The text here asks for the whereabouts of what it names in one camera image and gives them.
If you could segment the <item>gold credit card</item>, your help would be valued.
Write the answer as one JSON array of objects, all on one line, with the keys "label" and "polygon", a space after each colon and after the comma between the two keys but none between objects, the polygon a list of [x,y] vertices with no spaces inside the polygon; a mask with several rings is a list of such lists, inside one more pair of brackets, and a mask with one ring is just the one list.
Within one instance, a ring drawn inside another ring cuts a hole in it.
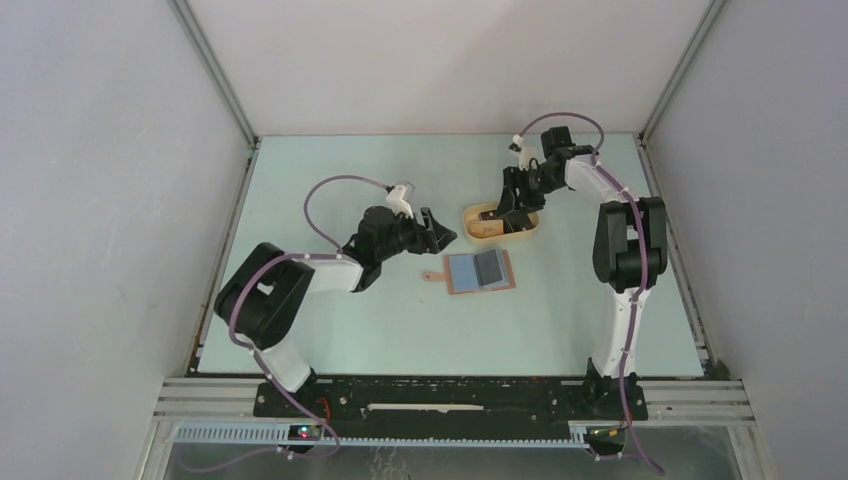
[{"label": "gold credit card", "polygon": [[501,219],[475,220],[468,223],[467,231],[474,238],[492,238],[504,234],[504,224]]}]

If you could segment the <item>beige oval tray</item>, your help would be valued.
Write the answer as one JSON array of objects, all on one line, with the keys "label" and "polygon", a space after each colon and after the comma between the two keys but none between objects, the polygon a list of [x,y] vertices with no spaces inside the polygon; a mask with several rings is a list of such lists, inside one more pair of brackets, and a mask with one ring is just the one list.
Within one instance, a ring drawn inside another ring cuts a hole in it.
[{"label": "beige oval tray", "polygon": [[529,215],[530,227],[525,230],[507,233],[501,220],[481,220],[483,212],[494,210],[494,202],[476,204],[467,207],[462,214],[465,236],[471,244],[489,246],[505,242],[523,241],[532,238],[540,223],[537,213]]}]

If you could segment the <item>orange leather card holder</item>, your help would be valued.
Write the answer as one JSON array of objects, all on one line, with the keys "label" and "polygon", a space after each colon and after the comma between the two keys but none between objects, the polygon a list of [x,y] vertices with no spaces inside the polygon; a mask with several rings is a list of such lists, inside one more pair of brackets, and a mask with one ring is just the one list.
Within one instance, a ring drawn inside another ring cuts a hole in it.
[{"label": "orange leather card holder", "polygon": [[509,252],[488,248],[477,253],[448,255],[442,271],[425,271],[425,282],[444,283],[449,295],[511,290],[516,279]]}]

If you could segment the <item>black credit card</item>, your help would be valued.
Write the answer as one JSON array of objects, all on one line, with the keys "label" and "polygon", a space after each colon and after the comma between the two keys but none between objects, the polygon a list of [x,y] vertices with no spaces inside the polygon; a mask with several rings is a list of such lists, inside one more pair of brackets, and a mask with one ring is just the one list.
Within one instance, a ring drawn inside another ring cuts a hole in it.
[{"label": "black credit card", "polygon": [[473,263],[479,287],[494,289],[504,285],[507,280],[503,251],[491,248],[473,256]]}]

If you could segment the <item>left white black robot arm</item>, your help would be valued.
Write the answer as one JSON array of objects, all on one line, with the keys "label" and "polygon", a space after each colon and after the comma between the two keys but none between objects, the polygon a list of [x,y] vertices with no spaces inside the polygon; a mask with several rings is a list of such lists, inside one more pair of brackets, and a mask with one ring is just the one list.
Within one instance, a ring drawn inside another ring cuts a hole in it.
[{"label": "left white black robot arm", "polygon": [[278,404],[292,416],[304,416],[316,403],[309,384],[314,370],[290,331],[306,296],[363,292],[387,260],[402,253],[435,255],[456,238],[428,208],[407,216],[373,206],[336,253],[287,253],[269,242],[256,245],[217,294],[214,312],[231,341],[247,349],[268,380],[280,386]]}]

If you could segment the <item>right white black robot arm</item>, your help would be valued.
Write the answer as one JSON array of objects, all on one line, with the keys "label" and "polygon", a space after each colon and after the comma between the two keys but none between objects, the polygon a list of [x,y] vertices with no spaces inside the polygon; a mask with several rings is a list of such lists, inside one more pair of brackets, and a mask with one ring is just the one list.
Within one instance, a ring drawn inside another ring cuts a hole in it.
[{"label": "right white black robot arm", "polygon": [[602,378],[624,378],[635,371],[634,348],[644,303],[668,265],[666,209],[659,197],[636,197],[600,162],[588,145],[556,147],[545,161],[534,148],[512,143],[518,159],[503,171],[497,207],[482,214],[498,222],[506,235],[530,231],[531,215],[545,205],[547,194],[567,188],[598,205],[592,249],[596,278],[606,286],[611,304],[604,337],[590,360]]}]

